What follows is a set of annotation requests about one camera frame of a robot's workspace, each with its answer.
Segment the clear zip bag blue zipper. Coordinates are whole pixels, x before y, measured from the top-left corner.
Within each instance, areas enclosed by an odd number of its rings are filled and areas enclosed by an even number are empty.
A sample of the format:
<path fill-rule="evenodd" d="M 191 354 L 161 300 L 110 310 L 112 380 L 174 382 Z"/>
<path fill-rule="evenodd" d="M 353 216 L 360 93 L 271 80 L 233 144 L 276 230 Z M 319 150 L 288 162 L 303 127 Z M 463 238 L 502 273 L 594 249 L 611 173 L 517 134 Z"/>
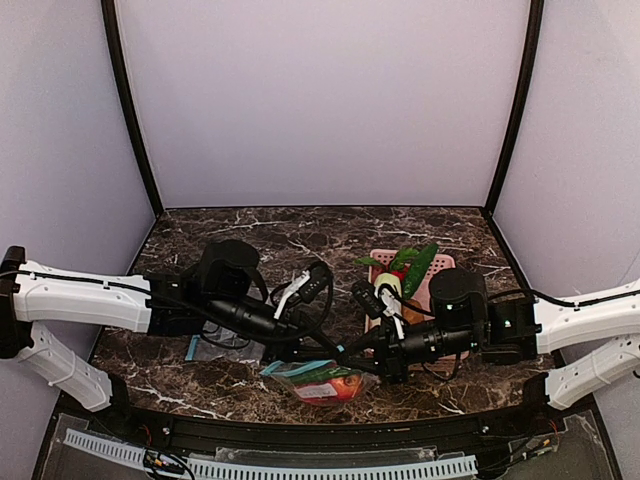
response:
<path fill-rule="evenodd" d="M 379 382 L 374 374 L 338 365 L 333 360 L 275 361 L 260 375 L 275 380 L 301 402 L 316 406 L 350 403 Z"/>

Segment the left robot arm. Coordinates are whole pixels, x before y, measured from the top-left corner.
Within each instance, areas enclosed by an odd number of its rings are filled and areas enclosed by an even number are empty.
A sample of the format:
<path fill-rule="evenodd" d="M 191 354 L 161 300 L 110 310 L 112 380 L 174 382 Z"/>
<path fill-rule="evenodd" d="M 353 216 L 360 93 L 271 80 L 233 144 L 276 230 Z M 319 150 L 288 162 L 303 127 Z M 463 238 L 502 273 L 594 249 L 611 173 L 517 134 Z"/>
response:
<path fill-rule="evenodd" d="M 316 261 L 282 289 L 278 304 L 258 270 L 260 257 L 248 243 L 208 244 L 200 260 L 179 275 L 89 275 L 58 270 L 26 258 L 11 246 L 1 261 L 1 357 L 26 363 L 52 386 L 92 413 L 129 415 L 125 382 L 92 367 L 59 341 L 48 321 L 115 327 L 155 337 L 207 335 L 214 323 L 265 346 L 310 337 L 331 358 L 343 348 L 295 309 L 333 292 L 328 265 Z"/>

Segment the pink red fruit toy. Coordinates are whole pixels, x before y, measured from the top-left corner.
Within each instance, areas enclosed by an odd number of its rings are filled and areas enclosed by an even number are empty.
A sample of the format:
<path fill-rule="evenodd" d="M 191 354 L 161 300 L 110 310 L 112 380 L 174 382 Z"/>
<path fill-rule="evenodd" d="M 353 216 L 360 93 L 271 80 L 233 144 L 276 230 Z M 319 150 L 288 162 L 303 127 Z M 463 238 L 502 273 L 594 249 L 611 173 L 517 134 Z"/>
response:
<path fill-rule="evenodd" d="M 299 400 L 312 405 L 331 404 L 338 396 L 338 392 L 330 383 L 311 384 L 294 389 Z"/>

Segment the red apple toy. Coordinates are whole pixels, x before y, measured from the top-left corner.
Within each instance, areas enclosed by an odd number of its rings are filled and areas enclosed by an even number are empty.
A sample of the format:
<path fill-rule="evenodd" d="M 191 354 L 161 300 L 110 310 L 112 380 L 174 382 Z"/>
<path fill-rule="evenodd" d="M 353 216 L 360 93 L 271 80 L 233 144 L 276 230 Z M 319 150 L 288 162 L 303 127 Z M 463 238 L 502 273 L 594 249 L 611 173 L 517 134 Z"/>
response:
<path fill-rule="evenodd" d="M 337 377 L 331 379 L 329 384 L 336 392 L 334 398 L 345 402 L 356 398 L 362 392 L 364 378 L 361 375 Z"/>

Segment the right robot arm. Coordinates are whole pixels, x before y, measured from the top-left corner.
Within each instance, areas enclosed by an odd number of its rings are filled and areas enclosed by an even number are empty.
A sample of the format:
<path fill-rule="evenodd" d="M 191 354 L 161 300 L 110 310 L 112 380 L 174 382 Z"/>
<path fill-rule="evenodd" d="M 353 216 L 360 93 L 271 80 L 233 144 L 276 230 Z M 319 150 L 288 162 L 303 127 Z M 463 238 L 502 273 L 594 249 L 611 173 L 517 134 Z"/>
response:
<path fill-rule="evenodd" d="M 414 364 L 477 352 L 483 361 L 511 365 L 598 339 L 603 345 L 582 358 L 527 380 L 526 405 L 564 410 L 639 367 L 639 284 L 605 290 L 593 298 L 559 300 L 512 290 L 488 295 L 483 277 L 462 268 L 438 272 L 428 284 L 431 321 L 404 325 L 395 316 L 393 289 L 366 281 L 352 294 L 371 328 L 337 356 L 339 364 L 402 383 Z"/>

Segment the small green cucumber toy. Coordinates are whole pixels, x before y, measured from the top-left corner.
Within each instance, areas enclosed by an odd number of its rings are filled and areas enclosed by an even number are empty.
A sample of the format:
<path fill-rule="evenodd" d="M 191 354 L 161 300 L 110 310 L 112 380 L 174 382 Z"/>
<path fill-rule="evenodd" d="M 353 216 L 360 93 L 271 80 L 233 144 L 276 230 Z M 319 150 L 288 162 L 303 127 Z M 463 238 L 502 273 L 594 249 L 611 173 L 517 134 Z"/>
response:
<path fill-rule="evenodd" d="M 297 382 L 305 383 L 323 383 L 337 377 L 344 377 L 355 374 L 356 371 L 339 365 L 325 365 L 322 368 L 316 368 L 304 372 L 297 377 Z"/>

